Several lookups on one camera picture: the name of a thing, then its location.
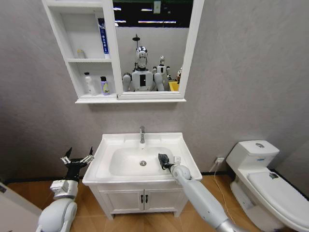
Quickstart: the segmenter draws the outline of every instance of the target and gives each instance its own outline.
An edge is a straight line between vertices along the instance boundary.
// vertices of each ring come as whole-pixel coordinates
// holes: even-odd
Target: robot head
[[[139,68],[141,69],[146,68],[147,57],[148,57],[148,53],[147,53],[146,47],[141,46],[136,50],[136,62]]]
[[[165,62],[165,57],[164,56],[160,56],[160,64],[164,65]]]

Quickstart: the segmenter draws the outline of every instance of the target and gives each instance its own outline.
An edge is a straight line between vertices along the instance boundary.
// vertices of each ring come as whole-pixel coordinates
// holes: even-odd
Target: mirror
[[[114,0],[124,92],[178,91],[193,0]]]

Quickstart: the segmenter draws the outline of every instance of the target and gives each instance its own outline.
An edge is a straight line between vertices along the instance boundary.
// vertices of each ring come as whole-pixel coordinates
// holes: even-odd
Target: faucet
[[[140,127],[140,144],[144,144],[145,143],[144,136],[145,136],[145,127],[141,126]]]

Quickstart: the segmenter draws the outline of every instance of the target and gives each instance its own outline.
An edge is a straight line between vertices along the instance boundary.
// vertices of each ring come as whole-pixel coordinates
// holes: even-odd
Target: cabinet door
[[[153,189],[145,190],[145,211],[162,212],[176,211],[184,199],[182,189]]]
[[[144,190],[100,191],[111,214],[144,210]]]

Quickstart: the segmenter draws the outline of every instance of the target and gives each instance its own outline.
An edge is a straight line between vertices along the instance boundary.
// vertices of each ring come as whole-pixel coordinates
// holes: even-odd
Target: toilet tank
[[[239,142],[226,158],[230,167],[235,169],[265,168],[279,153],[279,149],[264,140]]]

